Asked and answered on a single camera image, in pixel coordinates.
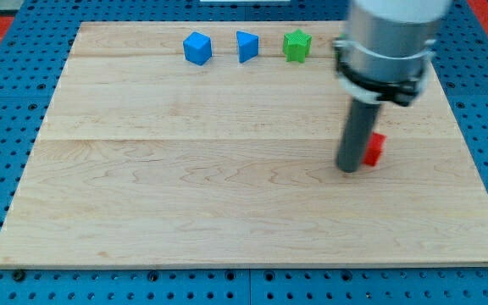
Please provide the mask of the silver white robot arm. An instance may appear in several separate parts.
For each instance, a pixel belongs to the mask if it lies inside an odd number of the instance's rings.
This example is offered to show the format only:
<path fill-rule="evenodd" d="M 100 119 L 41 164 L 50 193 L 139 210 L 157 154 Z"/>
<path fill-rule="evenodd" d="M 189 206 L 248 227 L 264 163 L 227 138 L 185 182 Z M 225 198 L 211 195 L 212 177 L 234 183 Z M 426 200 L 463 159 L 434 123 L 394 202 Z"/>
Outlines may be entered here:
<path fill-rule="evenodd" d="M 335 73 L 352 100 L 335 156 L 358 170 L 384 102 L 407 107 L 427 86 L 432 46 L 451 0 L 351 0 L 333 41 Z"/>

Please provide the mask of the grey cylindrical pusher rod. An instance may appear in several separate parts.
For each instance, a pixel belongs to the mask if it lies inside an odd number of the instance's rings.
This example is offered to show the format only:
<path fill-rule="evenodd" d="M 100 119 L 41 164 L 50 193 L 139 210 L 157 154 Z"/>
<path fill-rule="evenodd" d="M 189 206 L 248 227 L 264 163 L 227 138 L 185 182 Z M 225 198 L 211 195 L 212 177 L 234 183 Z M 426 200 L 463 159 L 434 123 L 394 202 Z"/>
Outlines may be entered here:
<path fill-rule="evenodd" d="M 353 98 L 335 158 L 338 169 L 345 173 L 358 170 L 379 111 L 380 104 L 364 103 Z"/>

